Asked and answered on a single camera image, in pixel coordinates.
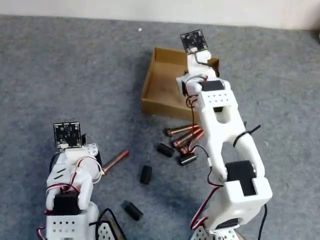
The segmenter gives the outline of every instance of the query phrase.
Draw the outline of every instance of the floor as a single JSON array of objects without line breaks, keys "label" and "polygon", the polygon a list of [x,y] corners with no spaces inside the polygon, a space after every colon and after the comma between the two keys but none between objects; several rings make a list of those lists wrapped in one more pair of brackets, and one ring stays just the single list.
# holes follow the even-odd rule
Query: floor
[{"label": "floor", "polygon": [[[131,154],[94,186],[129,240],[186,240],[207,197],[205,156],[185,167],[155,151],[165,127],[186,122],[140,112],[154,47],[182,49],[202,29],[221,78],[230,81],[262,156],[273,198],[263,240],[320,235],[320,44],[308,31],[53,17],[0,17],[0,239],[36,238],[46,225],[46,179],[55,153],[52,123],[80,121],[102,161]],[[223,148],[226,161],[238,155]],[[152,166],[150,185],[139,183]],[[136,222],[121,208],[134,203]],[[263,212],[239,232],[257,239]]]}]

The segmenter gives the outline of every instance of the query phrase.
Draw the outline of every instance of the red wire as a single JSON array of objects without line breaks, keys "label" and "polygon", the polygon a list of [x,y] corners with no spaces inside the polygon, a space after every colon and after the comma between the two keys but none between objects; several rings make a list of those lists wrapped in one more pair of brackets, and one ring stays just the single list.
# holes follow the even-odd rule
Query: red wire
[{"label": "red wire", "polygon": [[204,210],[205,206],[207,205],[207,203],[209,202],[209,200],[211,199],[212,195],[219,189],[220,187],[214,187],[212,189],[212,191],[210,192],[209,196],[206,198],[206,200],[202,203],[201,207],[199,208],[199,210],[196,212],[196,214],[194,215],[191,223],[190,223],[190,228],[192,229],[195,225],[195,222],[197,221],[197,219],[199,218],[201,212]]},{"label": "red wire", "polygon": [[56,183],[56,184],[53,184],[53,185],[50,185],[48,186],[46,189],[50,189],[52,187],[70,187],[70,188],[73,188],[74,190],[76,190],[78,193],[80,192],[76,187],[74,187],[73,185],[70,185],[69,183]]},{"label": "red wire", "polygon": [[201,218],[201,219],[194,225],[194,227],[192,228],[192,230],[196,230],[198,227],[203,226],[205,220],[207,220],[207,219],[208,219],[207,216]]},{"label": "red wire", "polygon": [[42,234],[41,234],[41,230],[43,230],[43,229],[46,229],[46,228],[45,228],[45,227],[39,227],[39,228],[36,230],[36,234],[37,234],[38,238],[41,239],[41,240],[45,240],[44,237],[43,237]]}]

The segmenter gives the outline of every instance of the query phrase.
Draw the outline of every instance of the copper pipe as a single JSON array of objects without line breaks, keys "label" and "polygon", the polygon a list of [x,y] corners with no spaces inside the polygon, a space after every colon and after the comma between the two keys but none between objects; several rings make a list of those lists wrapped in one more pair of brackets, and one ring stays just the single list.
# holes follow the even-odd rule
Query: copper pipe
[{"label": "copper pipe", "polygon": [[193,131],[193,133],[190,132],[188,135],[185,135],[185,136],[179,138],[178,140],[173,141],[173,146],[175,148],[180,148],[184,142],[191,139],[192,136],[194,136],[195,134],[198,134],[201,130],[202,130],[201,128],[197,128],[196,130]]},{"label": "copper pipe", "polygon": [[[193,124],[193,129],[197,129],[199,127],[198,123]],[[182,133],[188,130],[192,130],[192,124],[187,126],[180,126],[176,128],[168,128],[165,132],[168,137],[172,137],[174,134]]]},{"label": "copper pipe", "polygon": [[128,156],[130,153],[129,150],[124,150],[122,153],[120,153],[118,156],[116,156],[111,162],[107,163],[106,165],[104,165],[102,167],[102,171],[104,172],[104,174],[106,175],[107,172],[119,161],[121,161],[122,159],[124,159],[126,156]]},{"label": "copper pipe", "polygon": [[[202,138],[205,134],[204,130],[201,130],[190,142],[190,146],[195,144],[196,141],[198,141],[200,138]],[[183,146],[180,148],[180,152],[182,154],[188,154],[189,153],[189,146]]]},{"label": "copper pipe", "polygon": [[199,131],[198,135],[195,136],[192,140],[191,140],[191,143],[190,143],[190,146],[195,144],[196,141],[198,141],[200,138],[202,138],[205,134],[205,131],[201,129],[201,131]]}]

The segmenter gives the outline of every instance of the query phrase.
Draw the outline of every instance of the cardboard box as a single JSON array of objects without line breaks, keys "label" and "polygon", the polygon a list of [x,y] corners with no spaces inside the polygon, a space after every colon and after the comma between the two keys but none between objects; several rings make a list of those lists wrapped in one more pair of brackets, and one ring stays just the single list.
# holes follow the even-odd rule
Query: cardboard box
[{"label": "cardboard box", "polygon": [[[218,71],[218,58],[212,58],[208,63]],[[141,111],[190,121],[191,110],[186,106],[186,98],[179,93],[176,82],[176,78],[187,71],[184,51],[156,47],[142,90]]]}]

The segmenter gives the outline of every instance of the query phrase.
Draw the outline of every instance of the black wire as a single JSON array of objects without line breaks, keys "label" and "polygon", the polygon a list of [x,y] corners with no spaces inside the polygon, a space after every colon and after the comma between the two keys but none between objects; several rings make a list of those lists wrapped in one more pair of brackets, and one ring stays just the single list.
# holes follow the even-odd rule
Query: black wire
[{"label": "black wire", "polygon": [[121,234],[123,235],[124,240],[127,240],[127,237],[126,237],[124,231],[122,230],[120,224],[118,223],[115,214],[112,212],[112,210],[111,210],[110,208],[106,208],[105,210],[103,210],[103,211],[100,213],[100,215],[99,215],[99,217],[98,217],[98,219],[96,220],[95,223],[93,223],[93,222],[90,223],[91,225],[95,224],[95,240],[99,240],[99,234],[98,234],[99,225],[101,224],[101,219],[102,219],[102,217],[106,214],[106,212],[109,212],[109,213],[112,215],[112,218],[113,218],[113,220],[114,220],[115,225],[117,226],[117,228],[119,229],[119,231],[120,231]]},{"label": "black wire", "polygon": [[207,181],[207,183],[208,183],[208,184],[210,184],[210,185],[212,185],[212,186],[222,188],[222,187],[223,187],[223,185],[216,184],[216,183],[213,183],[213,182],[211,182],[211,181],[210,181],[209,177],[210,177],[210,175],[211,175],[211,172],[212,172],[212,166],[210,167],[210,172],[209,172],[208,176],[206,177],[206,181]]},{"label": "black wire", "polygon": [[267,218],[267,214],[268,214],[268,209],[267,209],[267,204],[264,205],[264,215],[262,218],[262,222],[260,225],[260,229],[259,229],[259,236],[258,236],[258,240],[261,240],[261,234],[262,234],[262,229],[264,228],[264,224]]},{"label": "black wire", "polygon": [[201,146],[201,145],[194,145],[192,149],[195,149],[195,148],[201,148],[201,149],[205,152],[206,156],[209,158],[209,154],[208,154],[208,152],[205,150],[205,148],[204,148],[203,146]]},{"label": "black wire", "polygon": [[251,135],[251,134],[253,134],[255,131],[257,131],[259,128],[261,128],[261,125],[260,125],[260,124],[259,124],[258,126],[256,126],[254,129],[250,130],[250,131],[244,131],[243,133],[239,134],[239,135],[235,138],[232,146],[235,148],[238,140],[239,140],[243,135],[246,135],[246,134],[250,134],[250,135]]}]

